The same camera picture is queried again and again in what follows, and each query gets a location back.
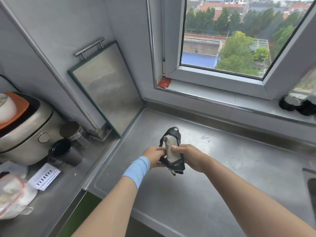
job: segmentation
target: window sill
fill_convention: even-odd
[[[297,111],[290,112],[282,110],[278,105],[278,100],[261,99],[175,79],[172,79],[168,88],[164,89],[156,87],[156,90],[207,101],[275,119],[316,127],[314,116],[304,116]]]

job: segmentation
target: white bowl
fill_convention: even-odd
[[[17,109],[13,100],[0,93],[0,124],[10,121],[16,115]]]

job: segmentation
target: black mug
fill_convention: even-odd
[[[56,141],[49,149],[47,157],[52,160],[61,160],[72,166],[77,166],[83,160],[82,154],[67,138]]]

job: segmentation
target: stain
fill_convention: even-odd
[[[207,137],[206,135],[204,135],[204,136],[201,137],[201,140],[204,140],[204,139],[209,139],[209,137]]]

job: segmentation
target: window frame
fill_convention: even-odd
[[[263,99],[280,99],[316,63],[316,7],[313,3],[264,79],[180,65],[186,0],[163,0],[165,77]]]

